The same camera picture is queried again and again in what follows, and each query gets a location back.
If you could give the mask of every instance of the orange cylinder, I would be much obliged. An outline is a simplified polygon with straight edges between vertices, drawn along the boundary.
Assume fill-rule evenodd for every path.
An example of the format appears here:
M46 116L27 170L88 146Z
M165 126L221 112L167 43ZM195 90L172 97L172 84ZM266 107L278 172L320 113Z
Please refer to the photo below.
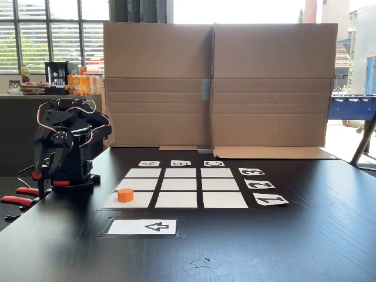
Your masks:
M117 191L117 199L121 203L127 203L133 201L133 190L132 189L120 189Z

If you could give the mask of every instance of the printed number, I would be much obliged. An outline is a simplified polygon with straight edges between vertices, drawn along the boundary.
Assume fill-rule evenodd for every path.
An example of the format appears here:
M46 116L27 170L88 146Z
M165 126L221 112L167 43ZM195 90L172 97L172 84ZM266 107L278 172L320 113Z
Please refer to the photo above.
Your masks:
M208 160L204 162L204 166L224 166L221 161Z
M275 188L269 181L247 180L245 179L248 188L251 189L269 189Z
M159 166L160 162L156 160L143 160L139 163L139 166Z
M190 166L190 161L188 161L188 160L172 160L171 166Z
M263 175L263 171L261 169L239 169L242 175Z
M275 204L288 204L288 201L285 200L280 195L253 193L253 196L256 199L256 202L262 206L273 206Z

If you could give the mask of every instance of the black table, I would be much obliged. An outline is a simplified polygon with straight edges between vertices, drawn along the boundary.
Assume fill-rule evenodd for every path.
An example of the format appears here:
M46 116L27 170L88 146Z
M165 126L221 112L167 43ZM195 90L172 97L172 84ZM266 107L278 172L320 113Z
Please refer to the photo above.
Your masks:
M257 167L290 204L252 209L101 210L141 160L214 160L196 151L115 148L94 161L91 196L52 193L0 233L0 281L376 281L376 179L342 160L225 160ZM183 220L183 239L98 237L110 217ZM189 277L195 255L221 261Z

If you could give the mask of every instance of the tape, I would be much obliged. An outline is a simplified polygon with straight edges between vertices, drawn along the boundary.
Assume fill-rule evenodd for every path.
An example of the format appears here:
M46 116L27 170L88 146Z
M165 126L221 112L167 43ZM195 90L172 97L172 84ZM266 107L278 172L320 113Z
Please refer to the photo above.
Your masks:
M201 96L202 101L209 101L210 85L212 84L211 79L201 80Z

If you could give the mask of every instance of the black arrow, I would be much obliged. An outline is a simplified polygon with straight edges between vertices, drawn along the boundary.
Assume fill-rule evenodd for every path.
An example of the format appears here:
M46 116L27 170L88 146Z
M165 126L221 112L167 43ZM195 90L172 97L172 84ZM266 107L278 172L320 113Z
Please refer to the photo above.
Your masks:
M158 231L158 232L159 232L160 229L168 229L169 228L168 225L162 225L162 222L153 223L153 224L147 225L145 227L152 229L154 231Z

